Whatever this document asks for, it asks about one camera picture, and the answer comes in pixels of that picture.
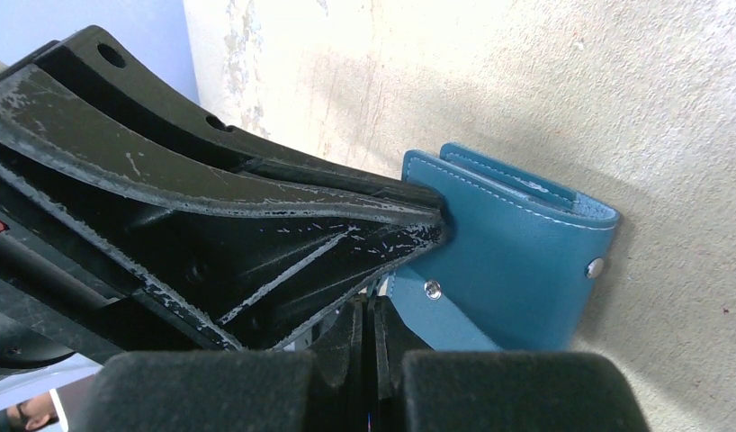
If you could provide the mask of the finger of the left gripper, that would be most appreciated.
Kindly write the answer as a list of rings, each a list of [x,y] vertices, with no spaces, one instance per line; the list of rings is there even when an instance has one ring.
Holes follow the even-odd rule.
[[[224,123],[154,74],[100,26],[54,41],[33,62],[119,124],[210,167],[432,209],[443,206],[438,193],[427,187],[341,166]]]

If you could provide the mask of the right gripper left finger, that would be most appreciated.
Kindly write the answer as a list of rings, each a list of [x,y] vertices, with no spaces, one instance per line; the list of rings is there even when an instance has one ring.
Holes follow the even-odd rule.
[[[87,431],[348,431],[362,311],[299,351],[129,352],[95,376]]]

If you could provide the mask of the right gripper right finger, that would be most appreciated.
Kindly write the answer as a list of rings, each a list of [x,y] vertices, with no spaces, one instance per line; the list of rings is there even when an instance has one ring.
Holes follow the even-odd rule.
[[[390,415],[397,431],[646,431],[631,385],[578,352],[429,349],[386,301]]]

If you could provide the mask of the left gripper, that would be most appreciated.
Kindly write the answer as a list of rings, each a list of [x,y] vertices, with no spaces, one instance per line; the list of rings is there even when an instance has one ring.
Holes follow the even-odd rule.
[[[207,165],[35,67],[0,81],[0,221],[6,304],[99,362],[282,347],[445,237],[437,203]]]

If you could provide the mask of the blue card holder wallet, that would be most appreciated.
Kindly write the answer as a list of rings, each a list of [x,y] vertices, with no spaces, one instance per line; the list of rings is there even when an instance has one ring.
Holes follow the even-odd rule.
[[[456,143],[407,152],[402,178],[444,198],[450,230],[387,278],[404,323],[436,350],[568,348],[619,212]]]

